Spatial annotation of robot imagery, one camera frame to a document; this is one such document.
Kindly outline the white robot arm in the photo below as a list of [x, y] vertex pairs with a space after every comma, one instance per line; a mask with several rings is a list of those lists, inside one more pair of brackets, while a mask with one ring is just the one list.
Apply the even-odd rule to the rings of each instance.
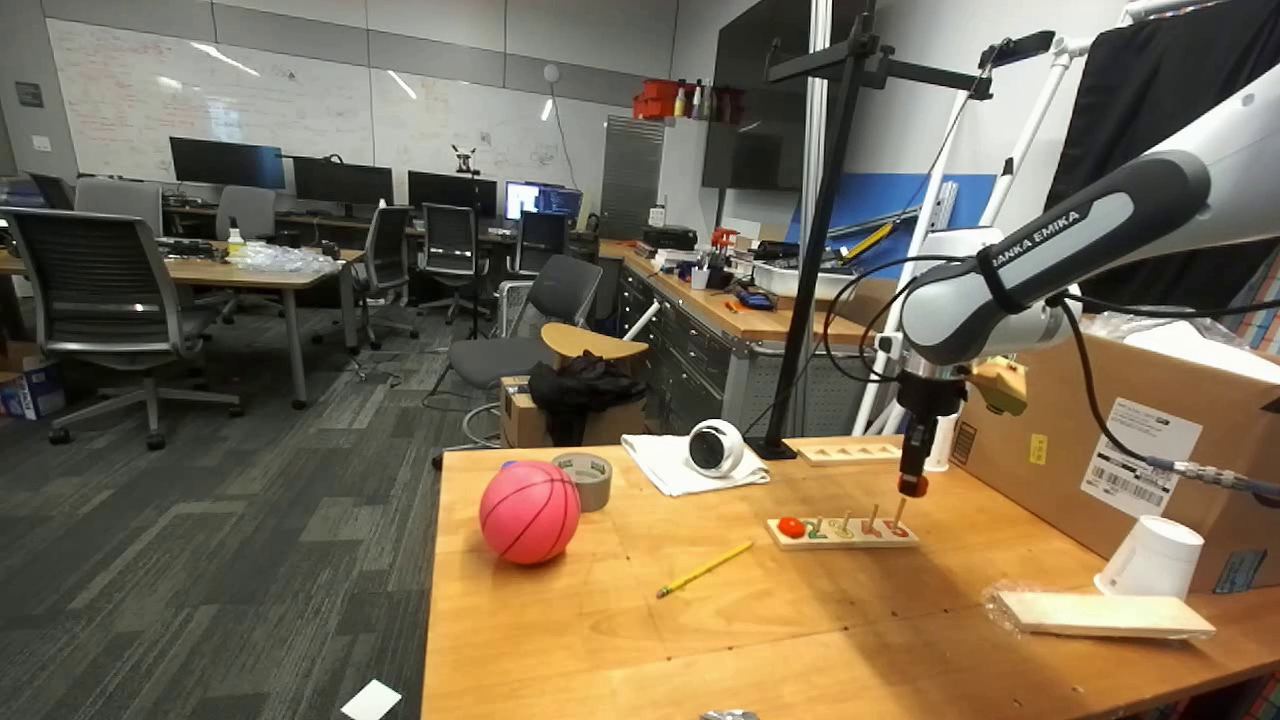
[[1280, 70], [1268, 70], [1006, 239], [925, 270], [899, 300], [899, 491], [929, 491], [925, 460], [935, 420], [960, 409], [970, 363], [1045, 339], [1045, 331], [1008, 331], [1008, 321], [1122, 263], [1271, 239], [1277, 187]]

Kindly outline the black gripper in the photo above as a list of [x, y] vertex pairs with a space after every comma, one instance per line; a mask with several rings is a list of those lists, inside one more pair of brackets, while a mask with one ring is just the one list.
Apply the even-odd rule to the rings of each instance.
[[960, 380], [929, 380], [929, 376], [903, 376], [898, 405], [903, 409], [903, 443], [899, 443], [899, 491], [925, 497], [929, 491], [929, 458], [935, 442], [935, 424], [954, 418], [963, 400]]

